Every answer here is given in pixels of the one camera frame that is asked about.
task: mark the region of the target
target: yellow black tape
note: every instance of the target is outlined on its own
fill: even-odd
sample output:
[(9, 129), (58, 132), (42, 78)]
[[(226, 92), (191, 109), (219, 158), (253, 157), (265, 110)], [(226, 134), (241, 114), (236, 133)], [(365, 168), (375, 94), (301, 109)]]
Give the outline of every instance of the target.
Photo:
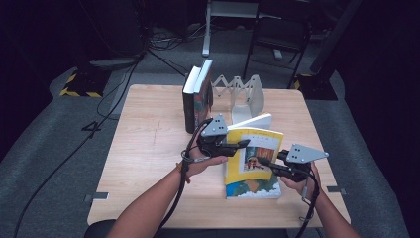
[(299, 79), (297, 79), (297, 77), (294, 78), (294, 89), (299, 90), (300, 88), (300, 82)]
[(59, 95), (60, 96), (65, 96), (65, 95), (86, 96), (86, 97), (102, 97), (103, 96), (103, 89), (105, 87), (107, 79), (105, 80), (101, 78), (101, 81), (103, 83), (98, 83), (102, 85), (100, 86), (100, 88), (96, 88), (96, 89), (86, 87), (83, 83), (80, 82), (83, 80), (85, 80), (83, 76), (78, 75), (77, 70), (75, 70), (73, 74), (71, 75), (71, 77), (68, 78), (67, 83), (65, 84), (64, 88), (62, 89)]

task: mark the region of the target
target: chair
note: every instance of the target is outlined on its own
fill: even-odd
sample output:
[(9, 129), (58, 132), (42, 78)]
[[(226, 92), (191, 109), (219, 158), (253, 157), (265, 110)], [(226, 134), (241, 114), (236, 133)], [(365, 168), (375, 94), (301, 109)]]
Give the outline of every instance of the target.
[(280, 50), (282, 53), (290, 52), (293, 53), (293, 57), (288, 64), (291, 64), (299, 54), (294, 67), (284, 65), (284, 63), (278, 65), (264, 62), (292, 69), (293, 74), (287, 84), (287, 88), (290, 88), (311, 37), (311, 22), (317, 14), (315, 4), (311, 2), (303, 0), (262, 0), (257, 10), (243, 78), (246, 78), (254, 46)]

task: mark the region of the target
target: wooden table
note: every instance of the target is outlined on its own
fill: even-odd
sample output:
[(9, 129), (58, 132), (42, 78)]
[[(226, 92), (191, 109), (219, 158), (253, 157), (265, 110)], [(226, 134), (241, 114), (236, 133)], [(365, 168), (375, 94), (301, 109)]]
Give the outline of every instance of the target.
[[(264, 90), (264, 112), (272, 114), (271, 130), (284, 133), (281, 149), (298, 143), (323, 150), (302, 94), (297, 90)], [(228, 125), (230, 95), (215, 97), (212, 115), (222, 113)], [(163, 178), (181, 161), (191, 135), (185, 132), (180, 86), (133, 85), (112, 142), (97, 191), (109, 192), (107, 200), (94, 200), (88, 223), (116, 219), (140, 194)], [(335, 186), (326, 159), (316, 162), (321, 183)], [(191, 178), (165, 227), (172, 228), (291, 228), (300, 227), (308, 205), (296, 191), (280, 183), (279, 199), (227, 200), (223, 166), (210, 167)], [(328, 193), (350, 222), (341, 195)], [(315, 214), (309, 222), (320, 227)]]

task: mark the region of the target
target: person's arm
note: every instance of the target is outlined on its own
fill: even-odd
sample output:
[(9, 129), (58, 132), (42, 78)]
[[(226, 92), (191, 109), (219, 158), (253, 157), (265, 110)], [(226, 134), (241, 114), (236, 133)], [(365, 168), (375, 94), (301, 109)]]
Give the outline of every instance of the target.
[[(318, 212), (319, 219), (321, 220), (327, 237), (360, 237), (349, 222), (347, 222), (347, 220), (340, 214), (333, 202), (331, 202), (330, 198), (328, 198), (327, 194), (325, 194), (324, 190), (321, 188), (318, 170), (314, 163), (312, 163), (312, 171), (314, 172), (315, 178), (318, 180), (320, 186), (320, 194), (316, 200), (315, 209)], [(295, 189), (299, 194), (302, 194), (305, 181), (296, 183), (285, 177), (281, 177), (280, 179), (287, 187)], [(307, 186), (307, 198), (310, 200), (314, 189), (314, 182), (312, 179), (309, 179)]]
[[(195, 143), (190, 157), (203, 157), (194, 146)], [(208, 166), (219, 165), (226, 161), (226, 157), (216, 157), (193, 163), (189, 165), (186, 175), (192, 177), (203, 172)], [(174, 169), (145, 191), (121, 213), (107, 237), (153, 237), (178, 192), (180, 179), (180, 172)]]

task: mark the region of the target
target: yellow book cover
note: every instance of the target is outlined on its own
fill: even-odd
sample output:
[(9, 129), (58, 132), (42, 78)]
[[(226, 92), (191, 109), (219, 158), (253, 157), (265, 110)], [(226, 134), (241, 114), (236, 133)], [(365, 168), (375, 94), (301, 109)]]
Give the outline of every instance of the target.
[(248, 146), (238, 150), (226, 163), (225, 184), (248, 179), (270, 180), (271, 178), (271, 169), (261, 165), (258, 157), (275, 163), (283, 134), (259, 128), (240, 127), (230, 130), (227, 135), (229, 144), (247, 139), (251, 140)]

